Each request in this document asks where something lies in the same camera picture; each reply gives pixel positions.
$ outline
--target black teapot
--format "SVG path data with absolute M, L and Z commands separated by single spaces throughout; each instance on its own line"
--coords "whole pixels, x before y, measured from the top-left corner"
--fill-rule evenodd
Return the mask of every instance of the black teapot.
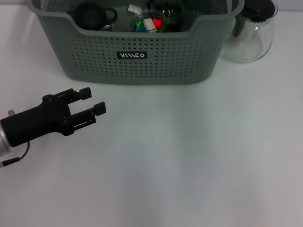
M 106 11 L 114 13 L 113 18 L 107 18 Z M 113 23 L 117 17 L 117 11 L 114 8 L 103 8 L 94 2 L 85 2 L 79 5 L 75 10 L 67 12 L 76 22 L 76 24 L 85 30 L 98 31 L 105 25 Z

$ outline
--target glass jar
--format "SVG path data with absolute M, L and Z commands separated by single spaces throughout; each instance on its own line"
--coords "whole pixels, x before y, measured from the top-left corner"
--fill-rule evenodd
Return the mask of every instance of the glass jar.
M 222 55 L 232 61 L 253 62 L 262 58 L 274 39 L 274 16 L 278 6 L 273 0 L 246 0 L 236 16 Z
M 130 23 L 130 28 L 132 32 L 140 32 L 137 30 L 138 21 L 143 21 L 145 19 L 158 19 L 161 21 L 159 27 L 154 27 L 153 30 L 146 30 L 145 32 L 165 32 L 165 17 L 162 12 L 155 9 L 146 9 L 136 13 Z

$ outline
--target gray plastic basket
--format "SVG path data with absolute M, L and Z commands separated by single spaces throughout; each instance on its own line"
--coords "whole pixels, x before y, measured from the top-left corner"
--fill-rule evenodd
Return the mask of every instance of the gray plastic basket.
M 145 0 L 95 0 L 118 12 L 118 26 L 129 28 L 128 4 Z M 66 14 L 83 0 L 28 0 L 66 75 L 110 84 L 191 84 L 207 79 L 216 64 L 233 18 L 244 0 L 189 0 L 178 33 L 88 31 Z M 192 11 L 202 13 L 196 16 Z M 142 52 L 147 59 L 118 59 L 117 52 Z

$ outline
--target white surface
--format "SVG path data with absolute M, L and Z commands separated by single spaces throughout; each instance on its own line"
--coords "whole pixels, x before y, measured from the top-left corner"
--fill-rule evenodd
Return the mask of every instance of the white surface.
M 303 11 L 303 0 L 276 0 L 281 10 Z
M 303 11 L 303 0 L 276 0 L 280 10 Z M 25 4 L 26 0 L 0 0 L 0 4 Z
M 279 13 L 263 59 L 220 59 L 203 83 L 114 86 L 66 77 L 37 18 L 1 6 L 0 118 L 68 88 L 93 93 L 73 113 L 107 104 L 96 124 L 36 139 L 0 169 L 1 226 L 303 226 L 302 23 Z

